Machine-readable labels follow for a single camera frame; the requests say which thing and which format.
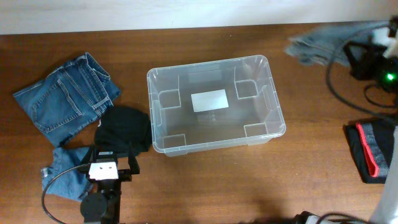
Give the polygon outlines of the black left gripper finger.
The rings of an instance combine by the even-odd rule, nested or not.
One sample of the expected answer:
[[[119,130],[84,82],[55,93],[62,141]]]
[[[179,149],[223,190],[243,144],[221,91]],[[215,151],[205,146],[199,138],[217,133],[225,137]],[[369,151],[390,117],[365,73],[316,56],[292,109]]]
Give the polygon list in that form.
[[[89,164],[93,161],[93,157],[94,157],[94,153],[95,153],[95,146],[92,144],[87,153],[85,154],[85,156],[83,157],[83,159],[81,160],[81,164]]]
[[[130,167],[130,173],[131,174],[140,174],[140,167],[136,159],[136,155],[134,152],[134,146],[132,143],[129,144],[129,150],[128,150],[128,164]]]

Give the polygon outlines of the light blue jeans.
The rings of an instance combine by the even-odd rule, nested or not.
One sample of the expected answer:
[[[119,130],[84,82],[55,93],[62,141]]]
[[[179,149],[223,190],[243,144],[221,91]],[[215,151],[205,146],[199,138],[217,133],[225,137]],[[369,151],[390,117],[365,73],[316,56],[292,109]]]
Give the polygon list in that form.
[[[355,32],[386,23],[381,22],[357,22],[348,24],[333,24],[320,26],[307,32],[306,34],[291,37],[290,45],[285,52],[296,57],[303,65],[313,65],[315,63],[327,65],[334,50],[348,37]],[[353,41],[370,44],[373,40],[373,31],[368,35],[356,37]],[[345,53],[340,52],[335,59],[344,66],[349,66],[348,58]]]

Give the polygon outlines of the black red garment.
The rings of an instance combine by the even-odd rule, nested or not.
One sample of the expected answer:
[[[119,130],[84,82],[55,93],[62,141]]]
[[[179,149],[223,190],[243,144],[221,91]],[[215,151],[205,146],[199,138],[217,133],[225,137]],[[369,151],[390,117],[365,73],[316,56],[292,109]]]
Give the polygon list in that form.
[[[392,161],[395,127],[379,119],[343,128],[349,150],[365,184],[384,184]]]

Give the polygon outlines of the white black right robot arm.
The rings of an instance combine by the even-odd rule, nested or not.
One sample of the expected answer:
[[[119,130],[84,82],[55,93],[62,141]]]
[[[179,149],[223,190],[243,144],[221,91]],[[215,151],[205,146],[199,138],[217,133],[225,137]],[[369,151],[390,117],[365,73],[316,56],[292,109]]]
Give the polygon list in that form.
[[[295,41],[287,53],[302,63],[324,64],[327,72],[333,63],[351,67],[351,75],[359,80],[372,80],[388,93],[397,92],[397,57],[386,56],[385,45],[350,41],[336,44]],[[380,115],[370,123],[356,123],[348,128],[351,150],[361,177],[366,183],[384,183],[384,192],[371,223],[397,223],[397,121]]]

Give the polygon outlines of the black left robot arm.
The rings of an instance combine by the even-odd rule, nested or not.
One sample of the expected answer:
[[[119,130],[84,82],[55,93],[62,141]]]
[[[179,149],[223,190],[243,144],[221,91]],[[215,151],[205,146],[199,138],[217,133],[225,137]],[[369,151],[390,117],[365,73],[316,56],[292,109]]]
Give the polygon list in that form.
[[[96,188],[80,204],[84,223],[120,222],[121,186],[130,182],[140,168],[132,149],[123,152],[106,150],[102,146],[90,146],[81,161],[79,172]]]

